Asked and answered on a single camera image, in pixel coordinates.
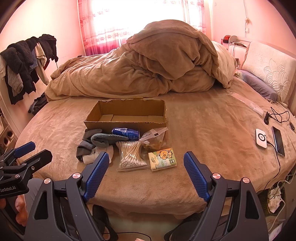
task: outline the curtain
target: curtain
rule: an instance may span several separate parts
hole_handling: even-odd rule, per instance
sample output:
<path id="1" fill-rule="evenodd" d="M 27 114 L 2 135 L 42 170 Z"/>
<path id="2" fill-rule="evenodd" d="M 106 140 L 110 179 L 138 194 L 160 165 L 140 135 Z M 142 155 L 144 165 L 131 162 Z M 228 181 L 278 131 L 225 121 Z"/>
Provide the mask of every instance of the curtain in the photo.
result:
<path id="1" fill-rule="evenodd" d="M 86 55 L 108 53 L 164 19 L 184 21 L 205 33 L 203 0 L 78 0 Z"/>

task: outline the blue package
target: blue package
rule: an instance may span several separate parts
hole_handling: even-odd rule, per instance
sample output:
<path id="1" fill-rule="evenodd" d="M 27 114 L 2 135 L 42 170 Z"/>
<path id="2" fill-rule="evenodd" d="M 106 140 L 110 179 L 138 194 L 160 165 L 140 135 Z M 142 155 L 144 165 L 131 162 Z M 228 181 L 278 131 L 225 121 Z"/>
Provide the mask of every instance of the blue package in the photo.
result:
<path id="1" fill-rule="evenodd" d="M 114 128 L 112 134 L 127 137 L 130 141 L 137 141 L 140 139 L 139 131 L 127 128 Z"/>

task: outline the open cardboard box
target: open cardboard box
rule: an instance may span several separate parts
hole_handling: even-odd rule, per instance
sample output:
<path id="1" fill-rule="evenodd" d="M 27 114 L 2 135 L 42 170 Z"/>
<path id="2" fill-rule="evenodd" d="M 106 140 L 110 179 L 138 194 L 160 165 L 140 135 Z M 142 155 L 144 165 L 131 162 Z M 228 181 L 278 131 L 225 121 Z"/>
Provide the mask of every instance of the open cardboard box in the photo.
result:
<path id="1" fill-rule="evenodd" d="M 164 100 L 113 99 L 99 100 L 84 121 L 87 129 L 102 129 L 112 133 L 113 128 L 129 128 L 140 135 L 159 127 L 166 127 Z"/>

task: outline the blue pillow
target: blue pillow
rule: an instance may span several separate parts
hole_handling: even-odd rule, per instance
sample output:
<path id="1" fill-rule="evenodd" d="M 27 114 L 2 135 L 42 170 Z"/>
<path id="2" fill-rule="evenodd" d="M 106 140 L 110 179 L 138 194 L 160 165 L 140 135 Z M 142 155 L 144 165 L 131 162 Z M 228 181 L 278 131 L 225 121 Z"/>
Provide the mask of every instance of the blue pillow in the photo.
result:
<path id="1" fill-rule="evenodd" d="M 277 92 L 266 84 L 263 80 L 259 79 L 255 75 L 251 74 L 245 70 L 239 70 L 242 73 L 243 81 L 245 81 L 249 86 L 256 90 L 265 99 L 271 99 L 277 102 L 278 94 Z"/>

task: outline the pillow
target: pillow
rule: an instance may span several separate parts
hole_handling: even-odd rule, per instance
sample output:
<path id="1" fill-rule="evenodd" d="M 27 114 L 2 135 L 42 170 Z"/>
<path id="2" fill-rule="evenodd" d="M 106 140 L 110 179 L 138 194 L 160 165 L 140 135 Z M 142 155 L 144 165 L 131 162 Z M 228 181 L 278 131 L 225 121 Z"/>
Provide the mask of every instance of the pillow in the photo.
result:
<path id="1" fill-rule="evenodd" d="M 242 69 L 262 79 L 278 93 L 278 101 L 288 104 L 296 82 L 296 59 L 252 41 L 247 47 Z"/>
<path id="2" fill-rule="evenodd" d="M 265 99 L 273 100 L 277 102 L 278 94 L 277 92 L 267 85 L 264 81 L 256 77 L 245 70 L 239 70 L 242 73 L 243 81 L 245 81 L 249 86 L 251 86 L 254 90 L 256 90 L 262 97 Z"/>

